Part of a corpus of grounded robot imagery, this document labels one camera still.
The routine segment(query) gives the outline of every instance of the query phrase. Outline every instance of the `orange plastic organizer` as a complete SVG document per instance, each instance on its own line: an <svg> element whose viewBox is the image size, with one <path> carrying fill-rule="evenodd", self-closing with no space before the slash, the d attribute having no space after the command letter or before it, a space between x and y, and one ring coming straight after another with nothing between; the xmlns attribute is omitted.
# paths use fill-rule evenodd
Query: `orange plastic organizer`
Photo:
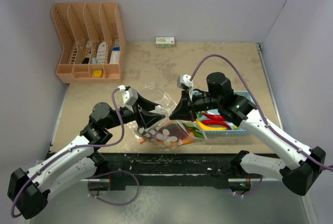
<svg viewBox="0 0 333 224"><path fill-rule="evenodd" d="M62 43L56 74L63 83L121 81L126 38L116 2L56 3L52 18ZM115 39L119 39L120 58L119 63L110 64ZM101 42L107 48L104 63L92 64ZM88 53L88 64L82 64ZM102 70L103 76L94 78L95 70Z"/></svg>

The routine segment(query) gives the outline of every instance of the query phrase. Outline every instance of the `plastic bag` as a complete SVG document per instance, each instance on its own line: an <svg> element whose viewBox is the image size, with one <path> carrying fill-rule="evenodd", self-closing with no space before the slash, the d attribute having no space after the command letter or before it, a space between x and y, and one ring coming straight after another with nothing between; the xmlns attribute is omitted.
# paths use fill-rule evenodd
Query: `plastic bag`
<svg viewBox="0 0 333 224"><path fill-rule="evenodd" d="M145 85L138 93L161 105L152 112L165 115L163 120L148 129L139 129L134 121L127 124L141 144L151 142L163 147L175 147L193 143L198 139L207 139L204 131L195 122L169 120L169 115L177 104L167 92L158 89L154 82Z"/></svg>

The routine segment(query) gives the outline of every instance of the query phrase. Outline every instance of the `beige table surface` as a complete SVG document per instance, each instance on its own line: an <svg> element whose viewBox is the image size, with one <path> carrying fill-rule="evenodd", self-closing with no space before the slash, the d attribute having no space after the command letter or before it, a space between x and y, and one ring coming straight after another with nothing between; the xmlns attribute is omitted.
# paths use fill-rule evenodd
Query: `beige table surface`
<svg viewBox="0 0 333 224"><path fill-rule="evenodd" d="M227 57L248 83L266 116L277 124L272 99L255 43L178 42L175 48L156 48L153 42L129 42L126 48L121 84L140 90L145 84L155 81L157 87L166 91L176 103L181 95L181 89L176 86L180 74L191 75L197 63L209 54L220 54ZM206 76L216 71L225 73L231 80L234 90L245 90L233 69L217 57L208 59L201 66L194 78L195 88L207 89ZM88 116L96 103L107 102L112 106L111 92L118 85L107 83L69 85L53 146L50 150L52 152L59 151L79 134L87 124ZM118 140L121 133L120 127L109 131L113 134L113 138L109 142ZM206 143L193 143L172 149L165 149L151 143L141 145L127 126L125 126L124 140L120 144L101 148L99 151L114 153L238 153L240 150L254 153L272 152L252 135L218 140L215 138L215 140L209 140Z"/></svg>

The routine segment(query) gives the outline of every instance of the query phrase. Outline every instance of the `light blue plastic crate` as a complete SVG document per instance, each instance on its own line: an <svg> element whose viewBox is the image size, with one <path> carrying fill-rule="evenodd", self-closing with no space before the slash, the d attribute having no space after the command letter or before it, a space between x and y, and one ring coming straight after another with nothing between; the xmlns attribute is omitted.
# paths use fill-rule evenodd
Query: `light blue plastic crate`
<svg viewBox="0 0 333 224"><path fill-rule="evenodd" d="M247 99L251 100L253 102L253 99L251 98L249 92L247 91L234 91L235 94L241 95L246 97ZM194 91L194 94L200 94L199 91ZM219 115L219 111L217 109L211 109L208 111L208 113L214 114L214 115ZM201 116L199 117L199 114L197 115L198 119L200 121L202 120L208 120L206 116ZM238 128L235 130L204 130L205 134L207 135L247 135L250 134L248 131Z"/></svg>

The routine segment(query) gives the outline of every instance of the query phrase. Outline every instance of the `gray floor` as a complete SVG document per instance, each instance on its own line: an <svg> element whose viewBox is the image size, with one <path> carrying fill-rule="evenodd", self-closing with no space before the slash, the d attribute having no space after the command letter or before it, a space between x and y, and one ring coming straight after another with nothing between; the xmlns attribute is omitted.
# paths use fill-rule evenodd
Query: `gray floor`
<svg viewBox="0 0 333 224"><path fill-rule="evenodd" d="M106 200L123 202L135 193L107 192ZM142 187L138 199L124 207L87 197L86 182L67 189L30 224L53 223L227 223L308 224L302 199L280 182L265 181L253 195L240 199L229 190L190 187Z"/></svg>

